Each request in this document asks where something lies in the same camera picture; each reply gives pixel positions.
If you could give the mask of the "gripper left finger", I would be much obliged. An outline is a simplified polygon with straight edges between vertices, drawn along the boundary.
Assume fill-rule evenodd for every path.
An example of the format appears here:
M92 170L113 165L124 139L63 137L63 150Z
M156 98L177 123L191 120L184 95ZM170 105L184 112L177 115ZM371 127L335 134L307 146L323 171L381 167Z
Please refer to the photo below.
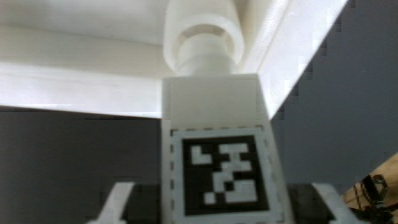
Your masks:
M115 183L97 218L90 220L86 224L125 224L125 220L122 219L122 213L133 187L133 182Z

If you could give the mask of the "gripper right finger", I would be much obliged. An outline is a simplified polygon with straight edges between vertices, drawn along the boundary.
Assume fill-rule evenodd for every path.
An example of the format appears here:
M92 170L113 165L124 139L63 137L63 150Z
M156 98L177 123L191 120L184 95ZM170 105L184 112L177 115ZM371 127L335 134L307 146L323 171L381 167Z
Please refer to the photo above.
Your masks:
M326 224L364 224L342 202L333 186L324 183L312 183L312 187L333 216Z

